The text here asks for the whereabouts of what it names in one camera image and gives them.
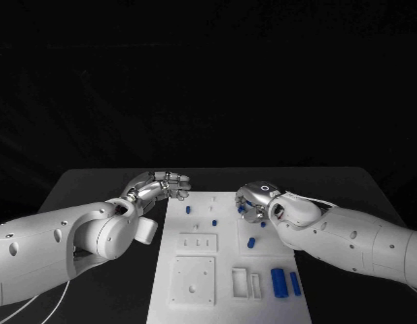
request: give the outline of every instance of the black background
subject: black background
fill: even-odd
[[[0,2],[0,221],[68,169],[236,166],[363,167],[417,229],[417,3]]]

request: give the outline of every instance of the table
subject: table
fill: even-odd
[[[118,196],[130,179],[144,171],[185,174],[195,191],[236,191],[245,183],[265,180],[301,196],[331,201],[405,226],[369,173],[359,167],[72,169],[59,178],[39,213]],[[49,324],[146,323],[166,204],[160,201],[146,215],[159,222],[151,245],[134,242],[117,260],[71,281]],[[342,271],[304,251],[295,252],[295,262],[314,324],[417,323],[417,293],[404,284]],[[64,287],[45,292],[7,323],[39,324]],[[23,304],[2,306],[0,320]]]

